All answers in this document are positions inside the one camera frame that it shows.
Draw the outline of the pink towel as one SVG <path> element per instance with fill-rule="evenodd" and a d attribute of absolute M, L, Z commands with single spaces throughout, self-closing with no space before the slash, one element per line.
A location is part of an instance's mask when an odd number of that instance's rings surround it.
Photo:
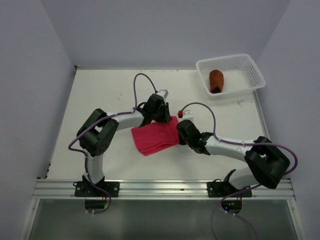
<path fill-rule="evenodd" d="M 134 144 L 144 156 L 158 153 L 179 144 L 179 134 L 176 129 L 178 118 L 171 117 L 168 123 L 153 122 L 142 127 L 131 129 Z"/>

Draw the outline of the brown towel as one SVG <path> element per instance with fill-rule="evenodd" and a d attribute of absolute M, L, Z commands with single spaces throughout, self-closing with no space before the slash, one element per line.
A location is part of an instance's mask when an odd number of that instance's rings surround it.
<path fill-rule="evenodd" d="M 218 94 L 223 91 L 224 75 L 220 70 L 215 69 L 209 73 L 209 86 L 209 91 L 212 94 Z"/>

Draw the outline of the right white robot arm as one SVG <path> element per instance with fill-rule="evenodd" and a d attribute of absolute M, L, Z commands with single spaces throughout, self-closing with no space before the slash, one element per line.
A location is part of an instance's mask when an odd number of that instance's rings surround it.
<path fill-rule="evenodd" d="M 227 196 L 235 196 L 252 185 L 275 189 L 290 166 L 290 160 L 268 138 L 259 136 L 254 141 L 233 142 L 215 137 L 210 132 L 200 132 L 190 120 L 177 124 L 181 145 L 204 155 L 225 156 L 247 164 L 243 169 L 233 169 L 213 189 Z"/>

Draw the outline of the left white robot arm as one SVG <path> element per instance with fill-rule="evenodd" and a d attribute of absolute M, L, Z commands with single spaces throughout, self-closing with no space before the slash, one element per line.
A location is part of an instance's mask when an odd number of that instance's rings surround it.
<path fill-rule="evenodd" d="M 160 90 L 152 94 L 145 103 L 137 105 L 132 111 L 107 113 L 98 108 L 92 112 L 76 135 L 84 154 L 85 174 L 82 181 L 87 192 L 99 196 L 106 191 L 103 181 L 103 154 L 109 148 L 117 131 L 139 128 L 151 122 L 168 123 L 171 120 L 168 91 Z"/>

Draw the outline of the white plastic basket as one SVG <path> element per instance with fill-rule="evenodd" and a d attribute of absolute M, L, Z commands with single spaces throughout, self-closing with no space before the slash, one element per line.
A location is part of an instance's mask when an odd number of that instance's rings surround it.
<path fill-rule="evenodd" d="M 195 66 L 209 100 L 251 94 L 266 86 L 256 62 L 245 53 L 198 60 Z M 220 93 L 210 92 L 210 72 L 214 70 L 223 74 L 224 83 Z"/>

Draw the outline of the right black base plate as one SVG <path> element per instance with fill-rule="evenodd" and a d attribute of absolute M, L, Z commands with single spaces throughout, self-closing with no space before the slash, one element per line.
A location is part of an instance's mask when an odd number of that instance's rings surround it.
<path fill-rule="evenodd" d="M 218 180 L 208 181 L 206 183 L 206 189 L 209 198 L 223 198 L 240 191 L 233 187 L 229 182 Z"/>

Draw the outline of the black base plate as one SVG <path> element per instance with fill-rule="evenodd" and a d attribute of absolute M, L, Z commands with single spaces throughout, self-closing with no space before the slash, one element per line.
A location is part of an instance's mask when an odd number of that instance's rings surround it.
<path fill-rule="evenodd" d="M 218 180 L 208 181 L 206 183 L 206 189 L 209 198 L 223 198 L 240 191 L 233 187 L 229 182 Z"/>
<path fill-rule="evenodd" d="M 72 184 L 75 187 L 74 196 L 84 198 L 99 198 L 105 197 L 106 194 L 96 187 L 93 187 L 87 180 L 76 181 Z M 112 198 L 117 198 L 120 190 L 118 181 L 100 181 L 97 187 L 108 192 Z"/>

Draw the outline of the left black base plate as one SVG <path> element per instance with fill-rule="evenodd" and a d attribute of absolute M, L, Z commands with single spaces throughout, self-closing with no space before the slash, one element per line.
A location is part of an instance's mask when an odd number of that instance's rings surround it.
<path fill-rule="evenodd" d="M 99 198 L 105 197 L 106 194 L 96 187 L 93 187 L 87 180 L 76 181 L 72 184 L 75 187 L 74 196 L 84 198 Z M 108 192 L 112 198 L 117 198 L 120 190 L 118 181 L 100 181 L 97 187 Z"/>

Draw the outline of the aluminium mounting rail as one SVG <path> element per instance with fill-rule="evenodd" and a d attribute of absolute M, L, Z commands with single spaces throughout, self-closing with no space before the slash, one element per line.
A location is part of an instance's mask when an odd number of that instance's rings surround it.
<path fill-rule="evenodd" d="M 90 199 L 102 197 L 76 197 L 74 179 L 38 179 L 32 197 L 34 199 Z M 108 180 L 119 182 L 117 200 L 218 200 L 208 197 L 208 180 Z M 282 180 L 276 189 L 264 186 L 240 193 L 237 199 L 294 200 L 295 193 L 290 180 Z"/>

